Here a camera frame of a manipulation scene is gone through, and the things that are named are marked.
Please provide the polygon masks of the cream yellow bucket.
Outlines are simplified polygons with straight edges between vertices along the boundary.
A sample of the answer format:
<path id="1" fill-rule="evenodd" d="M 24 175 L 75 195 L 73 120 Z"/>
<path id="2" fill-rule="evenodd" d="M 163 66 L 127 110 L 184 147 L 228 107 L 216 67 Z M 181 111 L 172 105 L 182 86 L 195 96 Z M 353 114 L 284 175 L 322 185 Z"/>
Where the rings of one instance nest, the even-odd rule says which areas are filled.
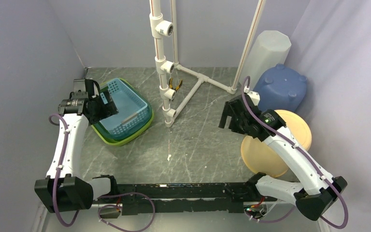
<path id="1" fill-rule="evenodd" d="M 287 110 L 276 110 L 276 113 L 286 122 L 295 139 L 308 151 L 312 144 L 312 133 L 305 120 Z M 254 173 L 261 172 L 277 178 L 289 169 L 275 151 L 251 136 L 245 136 L 242 141 L 241 157 L 246 167 Z"/>

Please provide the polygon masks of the blue and cream bucket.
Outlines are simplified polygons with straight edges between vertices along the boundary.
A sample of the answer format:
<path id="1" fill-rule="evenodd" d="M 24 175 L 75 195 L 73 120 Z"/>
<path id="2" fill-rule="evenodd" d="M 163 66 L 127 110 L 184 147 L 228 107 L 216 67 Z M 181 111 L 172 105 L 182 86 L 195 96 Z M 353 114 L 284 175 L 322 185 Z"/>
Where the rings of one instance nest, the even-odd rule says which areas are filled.
<path id="1" fill-rule="evenodd" d="M 296 111 L 306 95 L 307 82 L 306 76 L 283 64 L 269 68 L 253 88 L 260 96 L 258 108 Z"/>

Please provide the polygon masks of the white octagonal plastic container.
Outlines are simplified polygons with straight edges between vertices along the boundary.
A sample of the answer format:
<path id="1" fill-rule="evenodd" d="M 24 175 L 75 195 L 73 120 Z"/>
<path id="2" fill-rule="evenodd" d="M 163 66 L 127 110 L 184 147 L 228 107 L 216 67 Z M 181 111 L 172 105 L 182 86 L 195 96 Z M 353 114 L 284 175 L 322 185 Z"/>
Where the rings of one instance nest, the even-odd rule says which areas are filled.
<path id="1" fill-rule="evenodd" d="M 266 70 L 284 64 L 291 46 L 289 37 L 277 30 L 261 32 L 242 67 L 239 83 L 242 85 L 244 78 L 250 76 L 250 88 L 253 89 Z"/>

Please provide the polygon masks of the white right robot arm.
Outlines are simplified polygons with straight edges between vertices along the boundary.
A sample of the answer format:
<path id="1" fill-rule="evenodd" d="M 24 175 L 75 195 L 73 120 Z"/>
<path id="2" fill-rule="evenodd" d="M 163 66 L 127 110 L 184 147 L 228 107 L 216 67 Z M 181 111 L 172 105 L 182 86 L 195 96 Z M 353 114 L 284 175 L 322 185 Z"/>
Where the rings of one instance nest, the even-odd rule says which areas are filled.
<path id="1" fill-rule="evenodd" d="M 264 173 L 249 180 L 247 195 L 253 201 L 263 196 L 277 198 L 294 205 L 303 216 L 316 221 L 324 220 L 337 229 L 342 229 L 349 220 L 348 206 L 342 192 L 348 183 L 342 176 L 334 177 L 320 166 L 302 147 L 286 122 L 275 110 L 260 111 L 249 94 L 243 93 L 224 104 L 219 128 L 228 128 L 235 133 L 259 139 L 271 148 L 293 171 L 298 182 L 287 182 Z M 335 225 L 323 214 L 337 201 L 342 204 L 344 219 Z"/>

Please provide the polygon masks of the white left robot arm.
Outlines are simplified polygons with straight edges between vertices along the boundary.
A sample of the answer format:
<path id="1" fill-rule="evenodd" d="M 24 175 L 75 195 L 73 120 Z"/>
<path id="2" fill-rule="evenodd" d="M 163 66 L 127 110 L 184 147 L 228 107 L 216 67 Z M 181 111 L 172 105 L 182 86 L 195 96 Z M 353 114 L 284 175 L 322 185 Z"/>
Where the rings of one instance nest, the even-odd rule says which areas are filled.
<path id="1" fill-rule="evenodd" d="M 84 181 L 80 174 L 81 152 L 86 129 L 117 109 L 105 103 L 98 82 L 75 79 L 73 91 L 58 105 L 58 139 L 54 157 L 45 178 L 36 180 L 34 191 L 50 213 L 89 209 L 102 197 L 107 203 L 119 198 L 119 188 L 110 175 Z"/>

